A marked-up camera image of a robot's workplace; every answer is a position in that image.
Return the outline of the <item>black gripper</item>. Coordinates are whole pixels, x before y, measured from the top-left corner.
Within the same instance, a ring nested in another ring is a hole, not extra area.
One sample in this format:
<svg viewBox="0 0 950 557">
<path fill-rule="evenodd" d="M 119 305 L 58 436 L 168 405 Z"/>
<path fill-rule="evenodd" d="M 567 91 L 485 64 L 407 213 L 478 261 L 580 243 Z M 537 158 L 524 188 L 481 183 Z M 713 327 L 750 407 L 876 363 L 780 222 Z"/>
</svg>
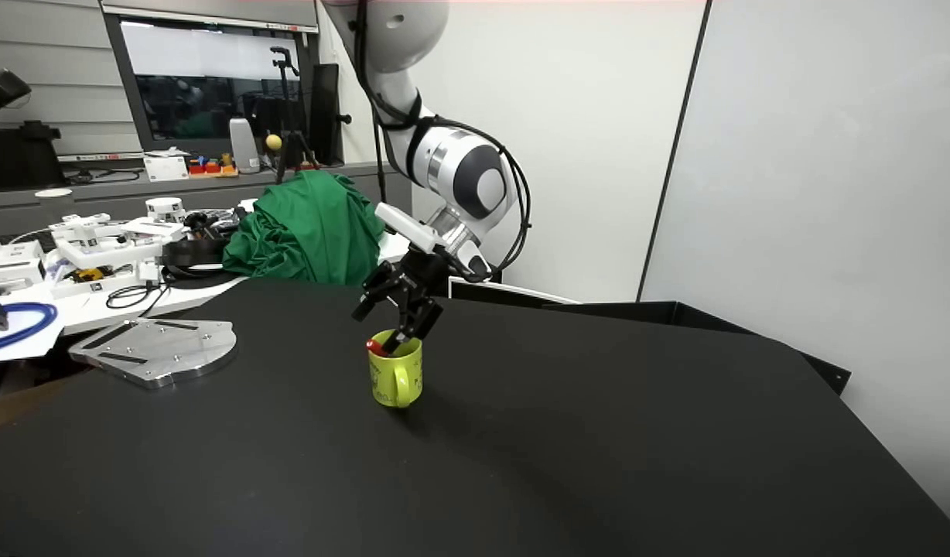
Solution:
<svg viewBox="0 0 950 557">
<path fill-rule="evenodd" d="M 396 353 L 407 339 L 423 339 L 431 334 L 443 314 L 443 305 L 428 297 L 443 293 L 448 274 L 451 257 L 443 246 L 410 246 L 400 261 L 374 270 L 353 305 L 353 314 L 367 320 L 386 297 L 396 304 L 411 304 L 400 312 L 400 326 L 383 339 L 383 349 Z"/>
</svg>

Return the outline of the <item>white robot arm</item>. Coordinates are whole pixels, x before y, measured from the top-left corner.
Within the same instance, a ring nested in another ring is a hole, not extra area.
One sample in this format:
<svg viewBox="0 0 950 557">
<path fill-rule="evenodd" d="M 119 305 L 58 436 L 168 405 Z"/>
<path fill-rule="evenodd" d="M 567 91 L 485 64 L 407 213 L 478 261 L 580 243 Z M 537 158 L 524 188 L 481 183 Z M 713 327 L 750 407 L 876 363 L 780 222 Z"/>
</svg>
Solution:
<svg viewBox="0 0 950 557">
<path fill-rule="evenodd" d="M 377 300 L 400 305 L 400 326 L 377 344 L 382 353 L 396 353 L 436 326 L 440 304 L 428 297 L 434 279 L 458 272 L 481 281 L 493 272 L 481 242 L 510 211 L 503 145 L 472 125 L 434 113 L 411 81 L 411 68 L 440 44 L 447 20 L 448 0 L 353 0 L 346 20 L 353 64 L 386 138 L 386 158 L 410 183 L 443 202 L 436 222 L 386 202 L 374 208 L 374 217 L 410 242 L 410 253 L 382 264 L 359 300 L 359 312 Z"/>
</svg>

